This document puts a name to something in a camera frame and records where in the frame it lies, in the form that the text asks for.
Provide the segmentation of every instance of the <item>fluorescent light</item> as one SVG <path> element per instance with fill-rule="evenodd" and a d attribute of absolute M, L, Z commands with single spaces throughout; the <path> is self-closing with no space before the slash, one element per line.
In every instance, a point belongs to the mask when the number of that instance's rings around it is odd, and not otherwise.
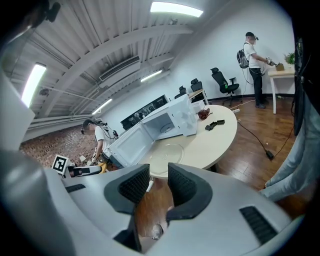
<path fill-rule="evenodd" d="M 153 2 L 150 12 L 186 14 L 197 18 L 199 18 L 203 13 L 202 10 L 171 2 Z"/>
<path fill-rule="evenodd" d="M 162 72 L 162 70 L 159 70 L 159 71 L 157 71 L 157 72 L 155 72 L 155 73 L 153 73 L 153 74 L 151 74 L 151 75 L 148 75 L 147 77 L 142 78 L 140 82 L 142 83 L 142 82 L 144 82 L 144 81 L 146 81 L 146 80 L 148 80 L 148 79 L 150 79 L 150 78 L 152 78 L 152 77 L 160 74 L 161 72 Z"/>
<path fill-rule="evenodd" d="M 22 102 L 29 108 L 32 97 L 36 91 L 38 83 L 46 71 L 46 66 L 43 64 L 36 63 L 26 81 L 24 91 L 21 97 Z"/>
<path fill-rule="evenodd" d="M 97 113 L 100 109 L 102 109 L 105 105 L 107 105 L 108 103 L 112 102 L 112 98 L 108 99 L 105 103 L 103 103 L 100 107 L 98 107 L 93 113 L 92 115 L 94 115 L 95 113 Z"/>

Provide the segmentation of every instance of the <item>backpack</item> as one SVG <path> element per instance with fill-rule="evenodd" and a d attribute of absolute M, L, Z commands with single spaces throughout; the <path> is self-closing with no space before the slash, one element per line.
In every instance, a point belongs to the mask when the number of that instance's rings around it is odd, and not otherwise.
<path fill-rule="evenodd" d="M 246 69 L 247 67 L 249 67 L 249 61 L 246 58 L 245 51 L 243 48 L 238 51 L 238 53 L 236 54 L 236 58 L 238 60 L 240 68 Z"/>

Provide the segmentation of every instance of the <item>desk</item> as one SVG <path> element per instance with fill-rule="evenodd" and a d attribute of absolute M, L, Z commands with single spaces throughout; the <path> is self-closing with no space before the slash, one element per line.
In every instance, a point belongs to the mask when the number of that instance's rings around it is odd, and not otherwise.
<path fill-rule="evenodd" d="M 219 105 L 210 105 L 210 114 L 206 120 L 199 119 L 197 115 L 197 133 L 191 136 L 175 136 L 157 140 L 151 150 L 141 159 L 139 164 L 150 164 L 150 175 L 166 179 L 168 178 L 168 162 L 173 162 L 173 151 L 181 148 L 181 159 L 176 157 L 176 163 L 193 166 L 200 169 L 208 169 L 216 164 L 228 150 L 237 132 L 237 118 L 228 108 Z M 213 130 L 205 130 L 205 127 L 217 120 L 223 120 L 223 125 L 217 125 Z"/>
<path fill-rule="evenodd" d="M 271 79 L 271 89 L 272 89 L 272 98 L 273 98 L 273 113 L 276 113 L 276 90 L 275 90 L 275 81 L 277 78 L 295 78 L 295 69 L 288 68 L 283 71 L 276 71 L 275 69 L 269 70 L 268 75 Z"/>
<path fill-rule="evenodd" d="M 205 90 L 204 89 L 200 89 L 200 90 L 196 90 L 192 93 L 189 94 L 189 99 L 192 99 L 194 97 L 196 97 L 197 95 L 202 94 L 204 97 L 204 101 L 206 105 L 209 105 L 209 102 L 207 100 L 206 94 L 205 94 Z"/>

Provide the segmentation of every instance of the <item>black rubber pad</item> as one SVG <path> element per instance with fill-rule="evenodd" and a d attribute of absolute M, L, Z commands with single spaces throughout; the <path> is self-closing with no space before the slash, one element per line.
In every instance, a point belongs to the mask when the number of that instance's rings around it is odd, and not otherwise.
<path fill-rule="evenodd" d="M 104 188 L 104 197 L 117 212 L 134 215 L 136 205 L 147 191 L 149 179 L 149 164 L 144 164 L 109 182 Z"/>
<path fill-rule="evenodd" d="M 240 213 L 263 245 L 277 235 L 276 230 L 254 206 L 241 208 Z"/>
<path fill-rule="evenodd" d="M 72 186 L 67 186 L 65 189 L 68 193 L 77 191 L 77 190 L 82 190 L 84 189 L 86 186 L 83 184 L 76 184 L 76 185 L 72 185 Z"/>
<path fill-rule="evenodd" d="M 174 203 L 174 208 L 166 214 L 168 223 L 196 217 L 207 207 L 213 196 L 208 182 L 174 163 L 168 164 L 168 186 Z"/>

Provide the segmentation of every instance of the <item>wooden floor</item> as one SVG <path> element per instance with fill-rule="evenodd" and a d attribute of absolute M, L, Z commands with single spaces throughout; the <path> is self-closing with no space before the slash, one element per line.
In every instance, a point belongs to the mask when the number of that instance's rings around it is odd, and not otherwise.
<path fill-rule="evenodd" d="M 252 98 L 244 98 L 243 102 L 250 100 Z M 268 100 L 266 109 L 255 108 L 254 101 L 241 105 L 238 107 L 240 112 L 236 116 L 244 127 L 261 140 L 267 150 L 276 155 L 293 127 L 292 99 L 277 99 L 276 114 L 273 114 L 272 98 Z M 212 102 L 212 104 L 220 105 L 221 101 Z M 240 104 L 239 101 L 235 101 L 232 107 L 238 104 Z M 217 172 L 239 179 L 257 191 L 261 190 L 286 159 L 295 138 L 292 131 L 282 151 L 270 161 L 258 140 L 238 125 L 235 139 L 225 156 L 219 161 Z M 292 218 L 295 218 L 305 212 L 310 194 L 311 192 L 303 192 L 288 196 L 277 203 Z M 151 191 L 144 195 L 136 209 L 135 221 L 139 235 L 151 237 L 154 224 L 160 224 L 165 231 L 166 212 L 172 205 L 173 199 L 167 181 L 155 179 Z"/>

